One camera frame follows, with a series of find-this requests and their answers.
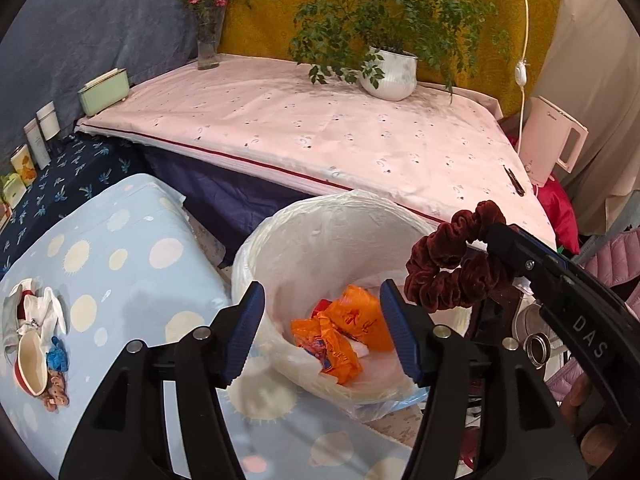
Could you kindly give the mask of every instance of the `orange plastic bag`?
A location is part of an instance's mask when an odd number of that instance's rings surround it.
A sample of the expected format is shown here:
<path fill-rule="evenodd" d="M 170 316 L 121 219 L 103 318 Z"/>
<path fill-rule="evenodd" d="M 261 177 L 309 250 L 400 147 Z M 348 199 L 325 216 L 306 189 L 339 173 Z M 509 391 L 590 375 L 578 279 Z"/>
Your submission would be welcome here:
<path fill-rule="evenodd" d="M 359 286 L 348 285 L 323 314 L 340 332 L 365 344 L 369 350 L 391 352 L 395 348 L 378 298 Z"/>
<path fill-rule="evenodd" d="M 362 371 L 358 356 L 347 338 L 340 334 L 324 313 L 313 319 L 294 319 L 291 332 L 297 346 L 305 349 L 322 364 L 322 371 L 344 384 Z"/>

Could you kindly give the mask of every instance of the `red cloth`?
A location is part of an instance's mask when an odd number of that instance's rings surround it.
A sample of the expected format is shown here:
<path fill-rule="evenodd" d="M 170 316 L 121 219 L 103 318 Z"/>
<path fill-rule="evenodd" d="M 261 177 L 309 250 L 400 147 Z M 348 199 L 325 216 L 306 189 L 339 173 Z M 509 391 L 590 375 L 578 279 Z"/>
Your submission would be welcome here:
<path fill-rule="evenodd" d="M 507 138 L 515 148 L 517 139 L 511 136 Z M 578 222 L 575 219 L 571 201 L 560 183 L 557 180 L 548 179 L 544 186 L 538 188 L 538 202 L 545 210 L 551 227 L 556 233 L 556 243 L 573 254 L 578 254 L 580 252 Z"/>

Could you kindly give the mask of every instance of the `white container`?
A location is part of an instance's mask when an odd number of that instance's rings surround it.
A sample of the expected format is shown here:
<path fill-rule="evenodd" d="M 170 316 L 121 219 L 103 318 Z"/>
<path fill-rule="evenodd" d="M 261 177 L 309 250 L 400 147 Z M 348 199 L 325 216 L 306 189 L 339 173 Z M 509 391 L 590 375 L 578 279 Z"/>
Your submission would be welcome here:
<path fill-rule="evenodd" d="M 338 298 L 353 283 L 377 296 L 393 279 L 402 289 L 413 245 L 436 227 L 407 209 L 364 191 L 301 200 L 263 221 L 236 254 L 231 280 L 237 302 L 252 281 L 266 304 L 255 344 L 270 364 L 308 392 L 368 422 L 398 407 L 424 400 L 404 372 L 396 352 L 371 352 L 363 372 L 349 383 L 320 373 L 320 362 L 293 344 L 292 319 L 310 316 L 322 298 Z M 470 310 L 439 311 L 434 322 L 460 334 Z"/>
<path fill-rule="evenodd" d="M 53 101 L 38 110 L 36 112 L 36 117 L 40 123 L 44 140 L 51 140 L 60 131 L 58 116 L 56 115 L 56 109 L 53 105 Z"/>
<path fill-rule="evenodd" d="M 418 68 L 418 58 L 414 54 L 405 52 L 394 54 L 386 50 L 379 50 L 369 47 L 369 52 L 382 56 L 374 64 L 382 69 L 385 76 L 378 81 L 378 88 L 375 88 L 368 78 L 360 76 L 360 83 L 364 89 L 374 97 L 386 101 L 401 101 L 409 97 L 418 85 L 415 72 Z"/>
<path fill-rule="evenodd" d="M 44 143 L 44 139 L 42 138 L 42 134 L 40 133 L 40 127 L 38 126 L 36 119 L 27 123 L 24 127 L 24 133 L 29 141 L 29 147 L 31 148 L 31 153 L 33 153 L 33 158 L 36 159 L 38 167 L 43 170 L 49 165 L 51 158 L 47 151 L 47 146 Z"/>

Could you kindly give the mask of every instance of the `screw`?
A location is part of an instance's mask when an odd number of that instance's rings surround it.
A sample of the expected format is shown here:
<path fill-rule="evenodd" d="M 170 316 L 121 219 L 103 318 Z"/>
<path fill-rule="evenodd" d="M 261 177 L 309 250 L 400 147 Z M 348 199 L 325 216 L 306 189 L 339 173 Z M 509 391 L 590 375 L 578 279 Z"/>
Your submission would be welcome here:
<path fill-rule="evenodd" d="M 446 325 L 436 325 L 433 327 L 433 335 L 440 339 L 446 339 L 451 336 L 451 329 Z"/>
<path fill-rule="evenodd" d="M 502 346 L 513 352 L 518 349 L 518 342 L 513 337 L 505 337 L 502 340 Z"/>
<path fill-rule="evenodd" d="M 193 331 L 193 337 L 198 341 L 202 341 L 211 335 L 211 330 L 207 326 L 200 326 Z"/>
<path fill-rule="evenodd" d="M 137 354 L 142 350 L 142 341 L 138 341 L 135 339 L 134 341 L 129 341 L 127 344 L 127 352 L 130 354 Z"/>

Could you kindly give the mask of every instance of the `white flower pot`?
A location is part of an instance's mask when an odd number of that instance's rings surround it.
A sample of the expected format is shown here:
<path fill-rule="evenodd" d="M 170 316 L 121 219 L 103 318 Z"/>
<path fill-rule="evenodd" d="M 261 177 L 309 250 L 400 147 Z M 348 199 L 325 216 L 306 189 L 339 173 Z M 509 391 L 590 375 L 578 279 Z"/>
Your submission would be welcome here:
<path fill-rule="evenodd" d="M 378 81 L 378 88 L 374 88 L 368 78 L 360 76 L 360 83 L 371 95 L 386 101 L 401 101 L 409 97 L 418 84 L 415 71 L 418 67 L 418 58 L 414 54 L 405 52 L 394 54 L 386 50 L 377 50 L 369 47 L 369 51 L 383 57 L 374 63 L 378 65 L 385 76 Z"/>

